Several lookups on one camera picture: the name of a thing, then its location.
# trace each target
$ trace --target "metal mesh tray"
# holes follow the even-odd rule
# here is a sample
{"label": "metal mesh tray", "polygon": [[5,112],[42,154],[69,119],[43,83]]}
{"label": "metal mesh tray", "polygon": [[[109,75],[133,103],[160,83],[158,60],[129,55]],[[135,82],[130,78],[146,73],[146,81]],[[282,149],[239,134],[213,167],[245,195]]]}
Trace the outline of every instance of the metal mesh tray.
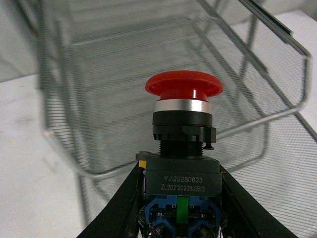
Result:
{"label": "metal mesh tray", "polygon": [[[302,144],[311,141],[312,151],[300,168],[316,166],[310,159],[316,141],[302,119],[290,119],[298,119],[307,98],[309,53],[286,27],[248,0],[43,0],[40,9],[46,133],[81,175],[87,222],[123,182],[135,154],[158,150],[151,125],[157,98],[144,90],[146,81],[187,69],[213,74],[224,84],[224,93],[211,99],[218,142],[205,154],[234,171],[297,235],[317,230],[309,223],[317,221],[310,196],[317,179],[310,181],[313,193],[304,195],[305,188],[294,190],[288,183],[298,172],[290,165],[297,166],[306,149],[298,152],[296,140],[276,136],[303,130]],[[274,121],[290,114],[295,116]],[[297,174],[297,183],[306,185]],[[278,196],[300,196],[301,202],[281,204]],[[304,215],[307,207],[310,217]],[[311,230],[295,226],[288,210]]]}

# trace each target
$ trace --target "wire mesh basket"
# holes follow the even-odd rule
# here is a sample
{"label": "wire mesh basket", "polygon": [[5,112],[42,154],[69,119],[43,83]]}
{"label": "wire mesh basket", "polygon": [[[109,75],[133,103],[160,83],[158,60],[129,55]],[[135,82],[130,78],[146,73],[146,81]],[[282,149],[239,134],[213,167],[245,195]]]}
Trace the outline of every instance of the wire mesh basket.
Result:
{"label": "wire mesh basket", "polygon": [[40,1],[46,134],[79,174],[86,222],[135,165],[156,152],[144,90],[170,70],[213,74],[215,150],[269,212],[299,237],[317,232],[317,136],[298,110],[309,53],[251,0]]}

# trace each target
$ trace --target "red button cap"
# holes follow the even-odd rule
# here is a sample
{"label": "red button cap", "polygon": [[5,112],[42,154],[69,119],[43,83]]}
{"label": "red button cap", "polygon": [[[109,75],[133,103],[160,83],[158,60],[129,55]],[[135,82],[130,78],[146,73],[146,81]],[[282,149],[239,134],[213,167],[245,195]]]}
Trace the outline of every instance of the red button cap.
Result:
{"label": "red button cap", "polygon": [[223,92],[222,82],[207,73],[197,71],[169,71],[148,80],[145,90],[165,99],[197,99],[206,101]]}

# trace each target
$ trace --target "silver metal ring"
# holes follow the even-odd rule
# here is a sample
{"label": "silver metal ring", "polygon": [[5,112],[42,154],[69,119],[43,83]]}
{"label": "silver metal ring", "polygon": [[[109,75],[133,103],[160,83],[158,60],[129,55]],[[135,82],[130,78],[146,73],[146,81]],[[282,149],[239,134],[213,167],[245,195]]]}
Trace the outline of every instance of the silver metal ring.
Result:
{"label": "silver metal ring", "polygon": [[154,112],[194,111],[211,114],[211,103],[194,99],[159,100],[154,104]]}

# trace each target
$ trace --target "green terminal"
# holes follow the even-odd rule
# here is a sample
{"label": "green terminal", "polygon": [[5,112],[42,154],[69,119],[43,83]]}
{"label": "green terminal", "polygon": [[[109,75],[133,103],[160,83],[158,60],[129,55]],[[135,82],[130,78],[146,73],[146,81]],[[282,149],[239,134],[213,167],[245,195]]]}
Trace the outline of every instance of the green terminal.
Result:
{"label": "green terminal", "polygon": [[188,223],[188,197],[177,197],[176,222],[179,224]]}

